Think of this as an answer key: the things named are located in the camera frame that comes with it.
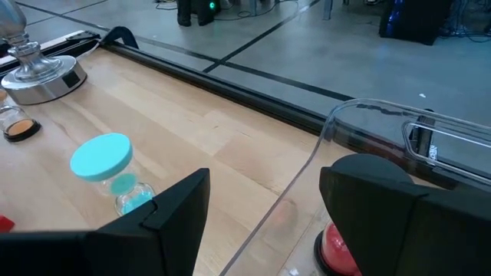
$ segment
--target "concrete floor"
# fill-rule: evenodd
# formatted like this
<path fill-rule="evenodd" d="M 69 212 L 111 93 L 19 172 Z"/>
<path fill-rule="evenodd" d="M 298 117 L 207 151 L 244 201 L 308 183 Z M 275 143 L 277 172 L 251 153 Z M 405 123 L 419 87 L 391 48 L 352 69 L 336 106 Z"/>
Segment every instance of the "concrete floor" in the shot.
<path fill-rule="evenodd" d="M 347 95 L 430 108 L 491 126 L 491 42 L 439 38 L 426 46 L 380 38 L 380 9 L 361 0 L 348 7 L 335 1 L 330 21 L 321 19 L 323 1 L 299 0 L 256 18 L 205 27 L 193 19 L 190 28 L 176 23 L 176 11 L 156 10 L 151 1 L 18 3 L 28 32 L 39 42 L 80 29 L 103 34 L 123 25 L 144 51 L 316 113 L 328 114 Z M 218 18 L 236 18 L 249 9 L 248 2 L 236 3 Z M 271 4 L 258 3 L 258 13 Z M 231 64 L 214 65 L 220 59 Z M 448 152 L 455 156 L 454 150 Z"/>

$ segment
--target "red object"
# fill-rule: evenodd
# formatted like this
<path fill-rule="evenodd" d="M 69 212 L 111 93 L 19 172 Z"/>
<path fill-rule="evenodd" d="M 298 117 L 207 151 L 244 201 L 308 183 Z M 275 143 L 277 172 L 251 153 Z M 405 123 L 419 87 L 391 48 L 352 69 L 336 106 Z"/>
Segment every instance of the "red object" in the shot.
<path fill-rule="evenodd" d="M 332 270 L 343 275 L 361 276 L 353 256 L 334 223 L 329 224 L 324 230 L 321 251 L 322 258 Z"/>
<path fill-rule="evenodd" d="M 14 228 L 15 223 L 10 219 L 0 215 L 0 233 L 8 233 Z"/>

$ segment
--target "silver base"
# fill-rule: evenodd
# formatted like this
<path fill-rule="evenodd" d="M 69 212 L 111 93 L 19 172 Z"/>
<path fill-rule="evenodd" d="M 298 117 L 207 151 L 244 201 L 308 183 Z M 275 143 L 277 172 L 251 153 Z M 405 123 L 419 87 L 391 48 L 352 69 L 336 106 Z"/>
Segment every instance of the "silver base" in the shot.
<path fill-rule="evenodd" d="M 40 80 L 22 81 L 15 78 L 18 69 L 8 73 L 2 86 L 17 104 L 41 104 L 58 99 L 79 87 L 87 78 L 77 59 L 71 56 L 55 57 L 62 62 L 61 67 L 50 76 Z"/>

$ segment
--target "black equipment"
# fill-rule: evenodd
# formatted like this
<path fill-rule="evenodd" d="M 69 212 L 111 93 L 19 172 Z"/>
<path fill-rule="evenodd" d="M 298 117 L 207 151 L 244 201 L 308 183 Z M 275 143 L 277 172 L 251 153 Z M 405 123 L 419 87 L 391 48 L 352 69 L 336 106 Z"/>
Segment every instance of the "black equipment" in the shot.
<path fill-rule="evenodd" d="M 2 274 L 191 276 L 209 189 L 209 170 L 198 169 L 98 230 L 2 234 Z"/>
<path fill-rule="evenodd" d="M 403 172 L 370 154 L 321 169 L 325 206 L 363 276 L 491 274 L 489 193 L 418 186 Z"/>
<path fill-rule="evenodd" d="M 221 10 L 219 0 L 177 0 L 177 23 L 189 27 L 193 13 L 198 15 L 198 25 L 204 26 L 213 22 Z"/>
<path fill-rule="evenodd" d="M 390 0 L 378 34 L 432 45 L 450 12 L 452 0 Z"/>

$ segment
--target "teal lid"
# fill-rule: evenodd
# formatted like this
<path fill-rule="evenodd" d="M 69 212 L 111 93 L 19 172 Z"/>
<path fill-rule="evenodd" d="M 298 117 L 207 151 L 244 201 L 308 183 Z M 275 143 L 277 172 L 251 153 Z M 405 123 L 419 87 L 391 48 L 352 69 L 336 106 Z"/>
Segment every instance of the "teal lid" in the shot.
<path fill-rule="evenodd" d="M 99 182 L 121 172 L 132 157 L 130 139 L 120 133 L 108 133 L 88 140 L 75 150 L 70 169 L 85 181 Z"/>

